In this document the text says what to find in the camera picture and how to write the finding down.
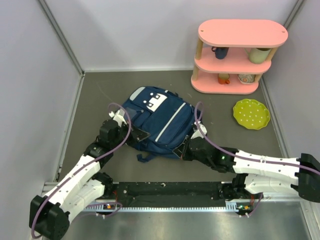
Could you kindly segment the navy blue student backpack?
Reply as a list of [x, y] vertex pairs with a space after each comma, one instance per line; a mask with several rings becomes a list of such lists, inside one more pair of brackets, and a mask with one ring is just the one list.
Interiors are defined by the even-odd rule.
[[137, 155], [142, 163], [155, 157], [179, 159], [173, 150], [191, 139], [196, 131], [195, 116], [202, 119], [201, 111], [178, 94], [154, 86], [139, 87], [122, 107], [132, 126], [150, 133], [149, 138], [133, 145], [136, 150], [148, 153], [146, 157]]

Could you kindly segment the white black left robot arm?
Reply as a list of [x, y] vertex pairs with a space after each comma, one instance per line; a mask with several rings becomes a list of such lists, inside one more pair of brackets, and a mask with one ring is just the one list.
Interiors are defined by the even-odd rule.
[[44, 196], [36, 195], [30, 203], [29, 227], [33, 239], [60, 240], [72, 221], [98, 198], [109, 198], [113, 180], [101, 168], [122, 145], [135, 145], [150, 136], [124, 120], [106, 120], [99, 134], [73, 169]]

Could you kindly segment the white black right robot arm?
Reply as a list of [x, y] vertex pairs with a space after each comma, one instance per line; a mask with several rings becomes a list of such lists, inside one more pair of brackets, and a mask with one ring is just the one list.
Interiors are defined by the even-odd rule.
[[320, 201], [320, 163], [311, 154], [269, 157], [220, 147], [201, 137], [186, 138], [173, 152], [184, 161], [199, 161], [220, 173], [235, 173], [233, 192], [239, 198], [269, 192]]

